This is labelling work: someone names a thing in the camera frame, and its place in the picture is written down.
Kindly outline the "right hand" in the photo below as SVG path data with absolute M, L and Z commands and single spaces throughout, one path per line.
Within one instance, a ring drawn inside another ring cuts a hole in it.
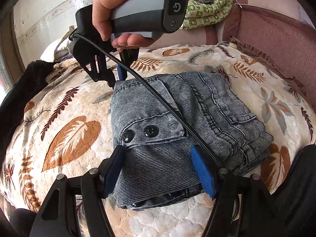
M 112 10 L 127 0 L 93 0 L 92 23 L 103 41 L 110 39 L 112 33 Z M 124 49 L 145 48 L 152 45 L 157 39 L 146 39 L 138 34 L 123 34 L 112 41 L 112 46 L 117 51 Z

